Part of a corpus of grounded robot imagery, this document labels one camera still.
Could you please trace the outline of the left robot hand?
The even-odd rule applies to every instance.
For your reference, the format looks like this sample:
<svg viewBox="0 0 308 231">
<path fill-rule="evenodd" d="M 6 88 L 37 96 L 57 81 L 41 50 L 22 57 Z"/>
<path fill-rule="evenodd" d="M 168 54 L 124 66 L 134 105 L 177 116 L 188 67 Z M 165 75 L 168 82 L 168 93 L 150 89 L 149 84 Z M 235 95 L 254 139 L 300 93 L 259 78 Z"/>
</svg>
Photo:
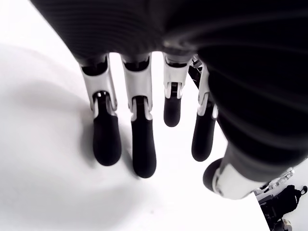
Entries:
<svg viewBox="0 0 308 231">
<path fill-rule="evenodd" d="M 208 158 L 214 126 L 228 140 L 204 185 L 237 200 L 308 155 L 308 3 L 305 0 L 35 0 L 79 63 L 93 111 L 93 152 L 121 155 L 109 54 L 121 56 L 132 113 L 135 173 L 156 168 L 151 55 L 164 58 L 164 121 L 180 119 L 185 78 L 197 81 L 192 140 Z"/>
</svg>

